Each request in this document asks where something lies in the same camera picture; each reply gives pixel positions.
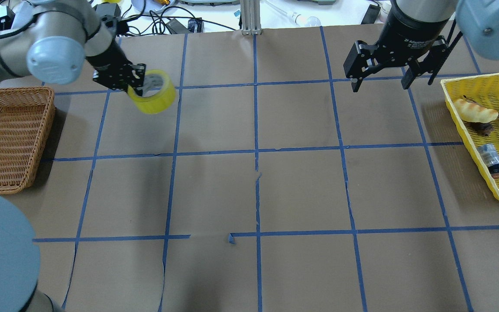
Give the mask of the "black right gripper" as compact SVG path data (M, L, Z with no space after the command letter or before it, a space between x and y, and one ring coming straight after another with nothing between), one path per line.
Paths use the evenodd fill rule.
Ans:
M443 65L455 49L463 32L455 32L452 22L449 37L441 35L447 20L423 22L403 13L390 13L378 40L373 44L355 41L343 69L345 77L357 93L365 78L386 68L408 67L401 84L408 90L418 77L429 74L428 85L434 83Z

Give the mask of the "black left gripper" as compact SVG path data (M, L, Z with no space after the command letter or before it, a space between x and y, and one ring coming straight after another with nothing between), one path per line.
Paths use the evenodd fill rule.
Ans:
M92 67L96 83L124 92L132 87L138 97L144 96L146 64L131 62L119 44L111 43L103 53L93 56Z

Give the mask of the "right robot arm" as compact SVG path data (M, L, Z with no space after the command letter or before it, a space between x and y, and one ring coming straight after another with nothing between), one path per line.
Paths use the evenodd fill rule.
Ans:
M392 0L378 40L352 45L345 77L357 92L370 75L407 67L404 90L424 74L431 85L461 38L484 59L499 60L499 0Z

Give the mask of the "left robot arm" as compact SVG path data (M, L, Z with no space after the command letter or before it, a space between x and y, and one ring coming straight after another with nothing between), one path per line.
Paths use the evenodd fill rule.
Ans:
M34 76L67 85L87 62L96 83L143 95L146 65L127 59L116 35L86 0L28 0L16 18L19 26L0 31L0 83Z

